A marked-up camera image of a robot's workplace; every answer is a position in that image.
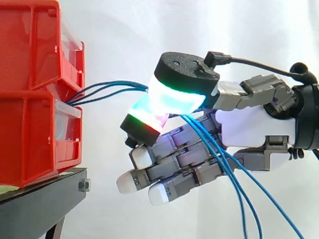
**glowing green light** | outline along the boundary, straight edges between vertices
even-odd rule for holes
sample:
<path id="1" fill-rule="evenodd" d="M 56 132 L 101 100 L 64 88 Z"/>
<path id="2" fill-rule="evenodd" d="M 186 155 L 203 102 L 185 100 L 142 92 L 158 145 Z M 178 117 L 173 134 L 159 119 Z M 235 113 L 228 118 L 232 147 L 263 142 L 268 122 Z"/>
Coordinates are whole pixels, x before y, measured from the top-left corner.
<path id="1" fill-rule="evenodd" d="M 129 114 L 155 129 L 157 132 L 161 132 L 168 119 L 167 113 L 159 113 L 154 111 L 150 104 L 149 95 L 141 97 L 130 109 Z"/>
<path id="2" fill-rule="evenodd" d="M 206 98 L 198 94 L 173 90 L 155 77 L 151 79 L 149 95 L 154 110 L 177 115 L 192 113 L 201 106 Z"/>

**white background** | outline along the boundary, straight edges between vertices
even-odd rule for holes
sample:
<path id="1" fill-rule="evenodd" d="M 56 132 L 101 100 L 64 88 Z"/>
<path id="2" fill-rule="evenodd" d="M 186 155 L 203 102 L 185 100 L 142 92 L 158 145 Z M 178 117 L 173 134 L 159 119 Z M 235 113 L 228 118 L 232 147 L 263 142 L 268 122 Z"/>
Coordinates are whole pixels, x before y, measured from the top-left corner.
<path id="1" fill-rule="evenodd" d="M 86 84 L 129 79 L 147 84 L 165 51 L 205 56 L 208 50 L 282 69 L 303 61 L 318 74 L 315 0 L 60 0 L 64 15 L 86 43 Z M 240 82 L 264 71 L 242 65 L 217 70 Z M 147 190 L 121 195 L 117 178 L 130 170 L 126 135 L 119 128 L 141 93 L 124 93 L 84 106 L 83 164 L 92 190 L 67 215 L 63 239 L 239 239 L 239 204 L 227 178 L 152 207 Z M 269 200 L 241 172 L 261 219 L 265 239 L 297 238 Z M 255 174 L 307 239 L 319 238 L 319 162 L 286 163 Z M 247 213 L 249 238 L 257 238 Z"/>

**screw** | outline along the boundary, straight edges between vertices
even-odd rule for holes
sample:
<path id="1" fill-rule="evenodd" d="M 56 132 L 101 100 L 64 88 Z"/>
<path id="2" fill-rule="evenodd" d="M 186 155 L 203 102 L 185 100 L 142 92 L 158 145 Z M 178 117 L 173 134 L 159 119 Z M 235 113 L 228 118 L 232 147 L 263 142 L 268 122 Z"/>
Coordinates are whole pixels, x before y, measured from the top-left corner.
<path id="1" fill-rule="evenodd" d="M 90 192 L 91 190 L 91 179 L 82 179 L 79 182 L 79 191 L 80 192 Z"/>

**black connector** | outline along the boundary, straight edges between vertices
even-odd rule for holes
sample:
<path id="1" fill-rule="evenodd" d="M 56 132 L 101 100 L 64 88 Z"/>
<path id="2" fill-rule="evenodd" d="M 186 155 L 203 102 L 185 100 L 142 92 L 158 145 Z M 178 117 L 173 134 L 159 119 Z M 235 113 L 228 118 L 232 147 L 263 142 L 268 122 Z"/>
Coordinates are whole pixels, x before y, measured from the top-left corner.
<path id="1" fill-rule="evenodd" d="M 231 55 L 225 55 L 221 52 L 209 51 L 204 59 L 204 63 L 214 69 L 216 66 L 226 65 L 232 62 Z"/>

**robot finger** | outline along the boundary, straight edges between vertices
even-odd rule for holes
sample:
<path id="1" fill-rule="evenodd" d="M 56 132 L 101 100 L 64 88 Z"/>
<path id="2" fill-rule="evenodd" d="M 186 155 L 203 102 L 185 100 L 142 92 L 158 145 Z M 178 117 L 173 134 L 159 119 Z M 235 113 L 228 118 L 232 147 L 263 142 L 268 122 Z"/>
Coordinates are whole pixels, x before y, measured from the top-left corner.
<path id="1" fill-rule="evenodd" d="M 217 163 L 206 161 L 151 186 L 149 189 L 150 202 L 155 206 L 169 203 L 195 187 L 214 181 L 221 175 L 223 172 Z"/>

